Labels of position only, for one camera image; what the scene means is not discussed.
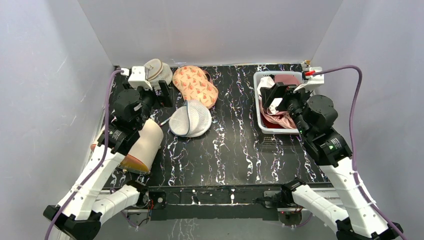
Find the peach floral mesh laundry bag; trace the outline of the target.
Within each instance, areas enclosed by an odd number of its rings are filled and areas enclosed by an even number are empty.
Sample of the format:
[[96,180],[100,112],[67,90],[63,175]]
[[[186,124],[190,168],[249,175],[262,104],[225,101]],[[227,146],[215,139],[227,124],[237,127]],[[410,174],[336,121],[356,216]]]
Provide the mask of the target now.
[[178,68],[172,76],[172,83],[184,100],[198,100],[208,109],[216,104],[219,91],[209,73],[200,67],[188,65]]

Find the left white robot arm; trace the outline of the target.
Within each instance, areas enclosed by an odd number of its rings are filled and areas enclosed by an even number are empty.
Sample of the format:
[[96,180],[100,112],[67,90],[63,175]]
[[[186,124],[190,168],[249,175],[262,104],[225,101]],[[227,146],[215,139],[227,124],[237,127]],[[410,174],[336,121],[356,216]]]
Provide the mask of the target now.
[[151,119],[155,104],[173,105],[172,94],[164,80],[160,94],[141,86],[122,90],[113,108],[116,120],[105,120],[103,132],[91,145],[92,154],[84,170],[59,203],[48,205],[43,216],[50,227],[73,240],[92,240],[101,226],[128,207],[153,208],[156,198],[141,183],[131,180],[109,196],[98,199],[107,180],[118,166],[149,173],[161,147],[164,133]]

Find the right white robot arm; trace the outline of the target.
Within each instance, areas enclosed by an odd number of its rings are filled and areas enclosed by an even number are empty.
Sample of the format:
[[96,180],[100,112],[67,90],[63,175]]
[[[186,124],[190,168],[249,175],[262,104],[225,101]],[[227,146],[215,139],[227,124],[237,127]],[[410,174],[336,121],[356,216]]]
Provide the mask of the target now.
[[276,98],[277,109],[288,112],[301,136],[302,145],[328,177],[343,206],[339,207],[296,178],[282,187],[282,202],[308,209],[332,229],[339,240],[394,240],[401,226],[387,220],[373,200],[353,161],[351,146],[334,128],[338,117],[333,101],[296,85],[276,83],[260,89],[261,105],[268,108]]

